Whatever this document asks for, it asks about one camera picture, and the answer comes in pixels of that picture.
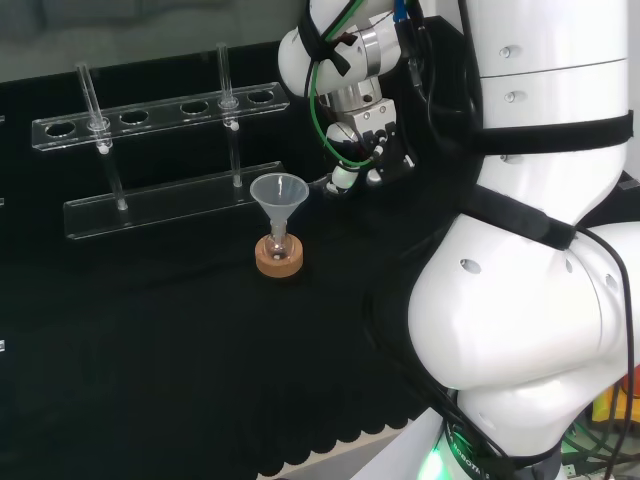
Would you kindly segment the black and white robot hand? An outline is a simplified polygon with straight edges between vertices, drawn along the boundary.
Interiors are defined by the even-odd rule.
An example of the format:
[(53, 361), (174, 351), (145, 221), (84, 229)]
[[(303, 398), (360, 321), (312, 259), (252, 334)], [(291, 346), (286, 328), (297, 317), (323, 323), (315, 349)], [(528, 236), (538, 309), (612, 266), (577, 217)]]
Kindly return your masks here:
[(329, 196), (379, 190), (410, 175), (417, 165), (401, 133), (391, 99), (337, 113), (325, 138), (331, 146), (328, 153), (336, 160), (321, 182)]

